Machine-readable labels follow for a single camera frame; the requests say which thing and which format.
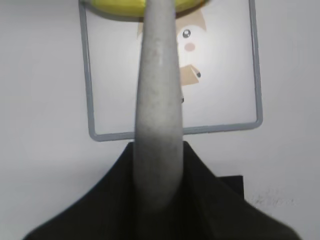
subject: yellow object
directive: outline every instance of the yellow object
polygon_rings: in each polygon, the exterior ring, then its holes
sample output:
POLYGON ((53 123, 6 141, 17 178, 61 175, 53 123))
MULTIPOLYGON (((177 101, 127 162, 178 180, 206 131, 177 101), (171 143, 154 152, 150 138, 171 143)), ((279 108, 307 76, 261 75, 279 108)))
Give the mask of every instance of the yellow object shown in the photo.
MULTIPOLYGON (((146 1, 147 0, 90 0, 94 7, 103 12, 127 17, 143 17, 146 1)), ((180 13, 204 1, 205 0, 175 0, 175 9, 177 13, 180 13)))

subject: cartoon character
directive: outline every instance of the cartoon character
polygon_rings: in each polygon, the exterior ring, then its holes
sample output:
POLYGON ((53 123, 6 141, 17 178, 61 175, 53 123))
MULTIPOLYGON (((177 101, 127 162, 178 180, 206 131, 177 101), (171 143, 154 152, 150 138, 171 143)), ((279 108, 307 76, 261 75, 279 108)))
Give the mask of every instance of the cartoon character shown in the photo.
MULTIPOLYGON (((197 51, 197 33, 207 31, 206 22, 201 9, 176 19, 176 36, 179 53, 181 85, 199 83, 201 72, 194 66, 194 53, 197 51)), ((139 23, 138 36, 143 32, 143 23, 139 23)))

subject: white wall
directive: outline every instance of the white wall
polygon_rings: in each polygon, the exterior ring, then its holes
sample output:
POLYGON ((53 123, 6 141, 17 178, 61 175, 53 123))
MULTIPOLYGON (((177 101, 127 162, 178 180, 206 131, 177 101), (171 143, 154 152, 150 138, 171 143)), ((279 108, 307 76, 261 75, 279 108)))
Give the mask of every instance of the white wall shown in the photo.
MULTIPOLYGON (((256 5, 262 127, 185 139, 216 175, 244 175, 254 206, 319 239, 320 2, 256 5)), ((0 1, 0 239, 79 199, 127 143, 88 136, 78 17, 76 0, 0 1)))

